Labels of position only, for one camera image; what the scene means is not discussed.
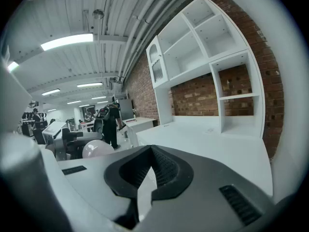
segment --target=ceiling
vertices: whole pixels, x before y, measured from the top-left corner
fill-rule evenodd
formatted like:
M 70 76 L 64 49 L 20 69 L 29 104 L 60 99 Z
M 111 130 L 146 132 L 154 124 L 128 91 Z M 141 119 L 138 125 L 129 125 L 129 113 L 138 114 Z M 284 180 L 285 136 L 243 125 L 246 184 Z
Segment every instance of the ceiling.
M 112 79 L 119 69 L 128 36 L 147 0 L 33 0 L 27 1 L 12 18 L 8 30 L 10 60 L 19 67 L 12 73 L 36 101 L 64 105 L 112 95 Z M 96 9 L 107 16 L 94 19 Z M 54 48 L 44 52 L 41 44 L 79 33 L 93 33 L 94 42 Z M 77 84 L 102 82 L 93 88 Z M 42 93 L 59 88 L 52 95 Z

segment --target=ceiling light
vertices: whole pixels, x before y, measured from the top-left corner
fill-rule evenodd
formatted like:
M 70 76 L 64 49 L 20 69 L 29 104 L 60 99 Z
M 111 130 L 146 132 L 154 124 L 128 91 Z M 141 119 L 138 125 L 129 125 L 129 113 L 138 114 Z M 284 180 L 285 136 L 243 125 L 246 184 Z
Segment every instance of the ceiling light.
M 73 104 L 73 103 L 78 103 L 78 102 L 82 102 L 82 101 L 72 101 L 72 102 L 68 102 L 67 104 Z
M 62 45 L 81 43 L 81 42 L 92 42 L 92 41 L 93 41 L 92 33 L 78 34 L 41 44 L 41 47 L 43 48 L 44 51 L 46 51 Z
M 88 83 L 88 84 L 79 84 L 77 87 L 88 87 L 88 86 L 101 86 L 102 83 Z
M 13 62 L 8 66 L 8 70 L 9 72 L 11 72 L 12 70 L 14 70 L 16 67 L 18 66 L 18 63 Z
M 46 92 L 46 93 L 43 93 L 42 95 L 50 95 L 50 94 L 53 94 L 53 93 L 57 93 L 57 92 L 59 92 L 59 91 L 60 91 L 60 89 L 57 88 L 57 89 L 54 89 L 54 90 L 52 90 L 52 91 L 48 91 L 48 92 Z
M 92 98 L 92 99 L 94 100 L 94 99 L 103 99 L 103 98 L 106 98 L 106 96 L 95 97 L 95 98 Z

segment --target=floor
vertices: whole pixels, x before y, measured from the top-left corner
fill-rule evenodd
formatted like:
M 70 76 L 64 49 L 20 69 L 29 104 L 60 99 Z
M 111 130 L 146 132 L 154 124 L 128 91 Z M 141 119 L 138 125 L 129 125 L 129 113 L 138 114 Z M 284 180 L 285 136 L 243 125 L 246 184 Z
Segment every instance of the floor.
M 131 143 L 128 138 L 117 132 L 117 143 L 120 148 L 116 151 L 127 150 L 131 148 Z M 142 182 L 140 188 L 138 189 L 138 199 L 137 205 L 139 209 L 139 218 L 142 221 L 149 210 L 151 209 L 151 192 L 156 190 L 156 180 L 155 173 L 152 168 L 150 168 L 148 174 L 146 175 L 144 181 Z

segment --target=white balloon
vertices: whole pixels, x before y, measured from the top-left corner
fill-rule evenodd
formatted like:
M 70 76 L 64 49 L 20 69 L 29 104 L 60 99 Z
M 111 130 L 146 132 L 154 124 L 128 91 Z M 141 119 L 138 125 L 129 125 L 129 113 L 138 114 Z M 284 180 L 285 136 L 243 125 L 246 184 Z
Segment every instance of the white balloon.
M 83 158 L 101 157 L 114 152 L 113 147 L 106 142 L 93 140 L 84 146 Z

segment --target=white desk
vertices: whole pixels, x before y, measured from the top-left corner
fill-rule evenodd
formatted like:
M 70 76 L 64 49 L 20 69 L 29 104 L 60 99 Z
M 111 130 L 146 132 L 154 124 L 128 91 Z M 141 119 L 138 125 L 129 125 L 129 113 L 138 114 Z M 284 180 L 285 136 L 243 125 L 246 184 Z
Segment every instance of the white desk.
M 139 141 L 137 139 L 136 133 L 143 131 L 143 130 L 153 128 L 154 127 L 154 125 L 153 125 L 154 120 L 156 120 L 156 119 L 143 118 L 143 117 L 130 118 L 130 119 L 123 120 L 123 122 L 127 126 L 127 135 L 129 137 L 129 140 L 134 147 L 139 146 Z
M 82 132 L 87 132 L 88 128 L 93 128 L 95 122 L 94 121 L 91 121 L 91 122 L 87 122 L 87 123 L 82 123 Z
M 161 145 L 217 160 L 268 196 L 273 195 L 271 168 L 262 139 L 207 133 L 193 125 L 173 121 L 138 132 L 138 141 L 140 145 Z

